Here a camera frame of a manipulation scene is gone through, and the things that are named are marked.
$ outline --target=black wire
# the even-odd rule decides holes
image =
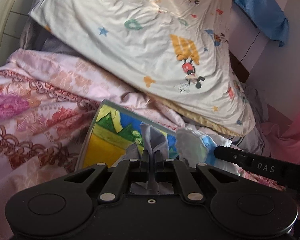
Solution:
[[[256,36],[256,38],[254,39],[253,43],[256,41],[256,39],[257,39],[258,35],[260,34],[260,32],[261,32],[261,31],[259,31],[259,33],[257,34],[257,36]],[[250,45],[249,49],[247,50],[246,55],[248,54],[248,52],[249,52],[251,46],[253,45],[253,43]]]

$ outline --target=gray cloth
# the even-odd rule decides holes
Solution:
[[[247,100],[250,103],[254,118],[256,120],[256,126],[253,130],[243,137],[227,137],[232,141],[232,144],[239,147],[243,151],[250,153],[270,157],[270,145],[266,137],[263,135],[260,124],[268,121],[268,106],[265,99],[259,94],[259,92],[241,83]]]
[[[26,25],[23,28],[20,38],[20,47],[22,49],[32,49],[82,57],[79,52],[56,38],[31,17],[28,18]]]
[[[141,135],[143,139],[144,149],[149,152],[150,169],[154,167],[154,152],[160,150],[163,159],[169,158],[169,146],[167,138],[156,128],[149,124],[140,125]],[[121,156],[113,165],[115,167],[120,161],[129,159],[140,159],[141,155],[138,151],[137,145],[131,144],[126,153]],[[154,180],[154,171],[150,170],[148,182],[137,182],[131,184],[130,192],[138,195],[157,195],[157,194],[173,194],[173,187],[171,183],[160,182]]]

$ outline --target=blue cloth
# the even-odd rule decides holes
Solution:
[[[271,40],[280,41],[282,47],[288,40],[289,23],[276,0],[233,0]]]

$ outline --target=pink blanket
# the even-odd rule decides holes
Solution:
[[[300,113],[282,135],[276,124],[266,122],[261,128],[270,143],[272,158],[300,164]]]
[[[173,110],[79,57],[19,49],[0,68],[0,239],[12,236],[4,207],[13,194],[74,170],[103,99],[174,130],[185,126]]]

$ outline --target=book cover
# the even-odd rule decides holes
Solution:
[[[169,158],[176,158],[175,132],[110,101],[102,101],[90,125],[82,146],[76,170],[95,163],[107,163],[111,167],[130,144],[136,143],[140,154],[144,145],[141,124],[157,128],[167,137]]]

